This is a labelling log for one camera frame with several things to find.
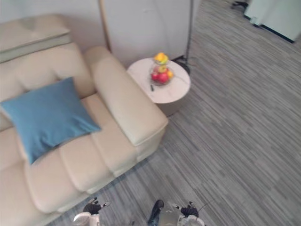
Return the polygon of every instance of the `table top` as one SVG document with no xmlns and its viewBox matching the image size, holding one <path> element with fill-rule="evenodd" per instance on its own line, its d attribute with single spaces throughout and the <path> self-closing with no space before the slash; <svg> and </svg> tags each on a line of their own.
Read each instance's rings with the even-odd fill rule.
<svg viewBox="0 0 301 226">
<path fill-rule="evenodd" d="M 157 86 L 151 82 L 150 70 L 153 65 L 152 58 L 138 60 L 129 66 L 127 72 L 154 103 L 171 103 L 183 98 L 188 93 L 190 77 L 181 66 L 173 61 L 168 61 L 167 66 L 174 72 L 174 77 L 168 84 Z"/>
</svg>

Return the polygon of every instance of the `sofa backrest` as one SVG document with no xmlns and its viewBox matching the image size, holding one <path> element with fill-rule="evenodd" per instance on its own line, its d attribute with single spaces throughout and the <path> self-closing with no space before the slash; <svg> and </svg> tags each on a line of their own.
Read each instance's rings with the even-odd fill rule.
<svg viewBox="0 0 301 226">
<path fill-rule="evenodd" d="M 81 98 L 95 93 L 89 69 L 59 15 L 0 24 L 0 101 L 74 77 Z M 0 109 L 0 131 L 12 127 Z"/>
</svg>

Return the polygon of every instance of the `sofa armrest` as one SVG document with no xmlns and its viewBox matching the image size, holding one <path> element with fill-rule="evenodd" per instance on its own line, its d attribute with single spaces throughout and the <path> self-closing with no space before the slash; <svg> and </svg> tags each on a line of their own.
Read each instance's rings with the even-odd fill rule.
<svg viewBox="0 0 301 226">
<path fill-rule="evenodd" d="M 107 49 L 93 47 L 84 57 L 90 66 L 96 90 L 134 146 L 156 135 L 167 125 L 166 116 Z"/>
</svg>

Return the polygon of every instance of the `yellow fruit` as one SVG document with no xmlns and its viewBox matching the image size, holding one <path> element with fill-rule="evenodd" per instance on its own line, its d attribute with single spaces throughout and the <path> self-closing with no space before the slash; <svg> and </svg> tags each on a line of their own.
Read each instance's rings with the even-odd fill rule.
<svg viewBox="0 0 301 226">
<path fill-rule="evenodd" d="M 159 68 L 158 68 L 158 72 L 159 72 L 159 73 L 164 73 L 164 72 L 166 72 L 166 70 L 167 70 L 166 65 L 161 65 L 161 66 L 159 66 Z"/>
<path fill-rule="evenodd" d="M 174 73 L 172 71 L 168 71 L 167 75 L 168 75 L 169 79 L 172 79 L 174 77 Z"/>
<path fill-rule="evenodd" d="M 164 58 L 165 54 L 164 53 L 158 53 L 156 56 L 155 56 L 155 60 L 157 61 L 162 61 L 163 58 Z"/>
<path fill-rule="evenodd" d="M 165 65 L 168 62 L 168 56 L 164 55 L 162 61 L 160 62 L 160 64 Z"/>
</svg>

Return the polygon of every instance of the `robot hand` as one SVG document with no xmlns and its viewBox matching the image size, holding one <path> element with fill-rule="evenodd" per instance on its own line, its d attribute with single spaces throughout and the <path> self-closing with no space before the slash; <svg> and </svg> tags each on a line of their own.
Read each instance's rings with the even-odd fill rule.
<svg viewBox="0 0 301 226">
<path fill-rule="evenodd" d="M 98 211 L 103 207 L 109 206 L 110 202 L 103 205 L 98 204 L 97 198 L 91 199 L 84 207 L 83 212 L 76 215 L 73 219 L 74 226 L 99 226 L 100 219 Z"/>
<path fill-rule="evenodd" d="M 198 218 L 198 210 L 194 206 L 193 202 L 189 202 L 189 205 L 185 208 L 181 208 L 181 213 L 187 218 L 189 215 L 196 216 Z"/>
<path fill-rule="evenodd" d="M 89 212 L 91 215 L 98 214 L 98 211 L 102 209 L 102 206 L 98 204 L 97 197 L 91 199 L 84 207 L 83 212 Z"/>
</svg>

